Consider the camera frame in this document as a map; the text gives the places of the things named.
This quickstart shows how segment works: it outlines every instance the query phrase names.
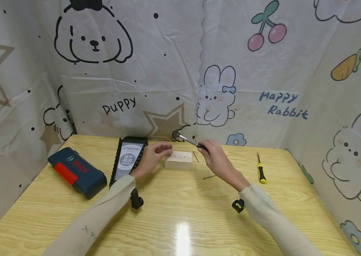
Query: beige sleeve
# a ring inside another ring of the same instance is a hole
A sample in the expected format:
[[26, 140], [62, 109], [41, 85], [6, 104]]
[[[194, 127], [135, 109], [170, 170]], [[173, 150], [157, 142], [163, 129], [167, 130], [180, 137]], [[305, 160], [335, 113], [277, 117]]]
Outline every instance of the beige sleeve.
[[307, 237], [286, 219], [269, 195], [259, 186], [251, 184], [239, 194], [251, 218], [269, 232], [283, 255], [322, 255]]
[[100, 200], [78, 216], [44, 251], [43, 255], [85, 255], [112, 217], [128, 202], [134, 177], [121, 177]]

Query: yellow screwdriver handle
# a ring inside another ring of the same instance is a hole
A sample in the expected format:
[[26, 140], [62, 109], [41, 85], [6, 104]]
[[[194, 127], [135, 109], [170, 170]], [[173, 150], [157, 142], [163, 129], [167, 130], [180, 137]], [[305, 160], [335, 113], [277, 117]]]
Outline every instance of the yellow screwdriver handle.
[[266, 184], [266, 177], [264, 176], [263, 165], [260, 163], [258, 164], [258, 170], [259, 170], [259, 181], [263, 184]]

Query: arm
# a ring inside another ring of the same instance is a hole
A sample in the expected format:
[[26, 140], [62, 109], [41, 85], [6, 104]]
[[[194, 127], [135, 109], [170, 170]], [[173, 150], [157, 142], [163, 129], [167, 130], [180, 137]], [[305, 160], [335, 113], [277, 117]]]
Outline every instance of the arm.
[[113, 216], [128, 202], [135, 181], [149, 175], [172, 146], [158, 142], [145, 148], [138, 167], [121, 177], [108, 192], [76, 218], [44, 251], [44, 256], [85, 255]]
[[206, 140], [200, 144], [210, 153], [198, 149], [205, 157], [208, 167], [240, 192], [249, 215], [272, 236], [283, 255], [321, 255], [305, 235], [286, 219], [267, 193], [259, 186], [250, 184], [242, 173], [233, 167], [220, 145], [213, 140]]
[[259, 186], [251, 184], [239, 194], [251, 218], [271, 235], [283, 255], [322, 255]]
[[44, 251], [46, 255], [85, 255], [135, 188], [130, 175], [121, 177], [100, 200], [78, 216]]

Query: wooden table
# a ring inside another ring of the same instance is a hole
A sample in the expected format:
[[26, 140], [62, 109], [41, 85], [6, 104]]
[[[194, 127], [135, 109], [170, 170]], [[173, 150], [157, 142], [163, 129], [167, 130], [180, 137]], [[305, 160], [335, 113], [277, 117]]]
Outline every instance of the wooden table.
[[[70, 146], [108, 181], [117, 138], [74, 135]], [[231, 204], [239, 196], [211, 174], [203, 157], [189, 143], [174, 150], [195, 151], [189, 171], [165, 170], [137, 184], [145, 204], [128, 203], [105, 227], [88, 255], [281, 255], [270, 235]], [[259, 184], [277, 206], [324, 255], [357, 255], [290, 153], [283, 149], [223, 146], [234, 166]], [[267, 184], [258, 181], [259, 152]], [[0, 221], [0, 255], [40, 255], [81, 212], [107, 191], [86, 200], [47, 164]]]

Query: hammer head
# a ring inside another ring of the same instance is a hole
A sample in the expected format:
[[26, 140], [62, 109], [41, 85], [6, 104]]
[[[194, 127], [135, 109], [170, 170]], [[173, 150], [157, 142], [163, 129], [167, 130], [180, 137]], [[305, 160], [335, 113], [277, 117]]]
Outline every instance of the hammer head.
[[179, 131], [185, 128], [186, 126], [190, 126], [190, 124], [187, 124], [185, 126], [180, 127], [179, 129], [176, 129], [172, 132], [172, 142], [175, 142], [176, 139], [179, 137], [180, 133]]

